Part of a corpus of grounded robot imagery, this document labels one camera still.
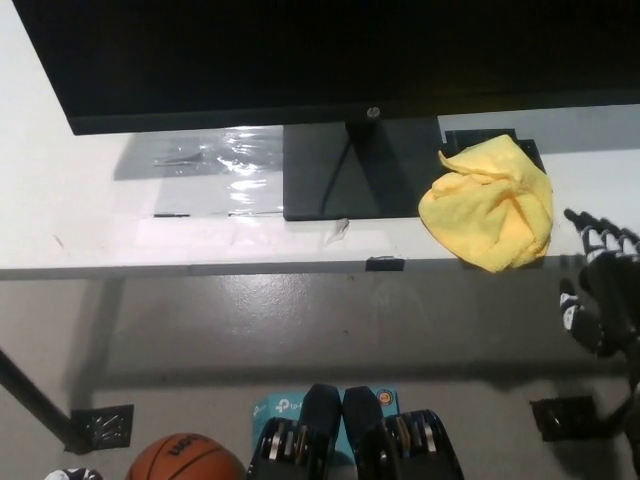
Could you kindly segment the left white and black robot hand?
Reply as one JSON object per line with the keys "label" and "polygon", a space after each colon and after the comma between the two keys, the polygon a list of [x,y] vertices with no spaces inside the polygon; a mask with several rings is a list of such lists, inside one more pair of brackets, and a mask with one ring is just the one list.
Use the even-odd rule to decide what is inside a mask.
{"label": "left white and black robot hand", "polygon": [[58,469],[50,472],[44,480],[103,480],[102,474],[91,468]]}

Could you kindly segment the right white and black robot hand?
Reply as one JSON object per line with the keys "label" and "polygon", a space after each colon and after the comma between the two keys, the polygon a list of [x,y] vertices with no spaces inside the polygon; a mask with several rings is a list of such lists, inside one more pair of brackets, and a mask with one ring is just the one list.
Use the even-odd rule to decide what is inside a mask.
{"label": "right white and black robot hand", "polygon": [[572,282],[559,284],[564,329],[590,353],[611,357],[639,339],[639,235],[606,218],[564,210],[584,249],[579,286],[597,306],[588,310]]}

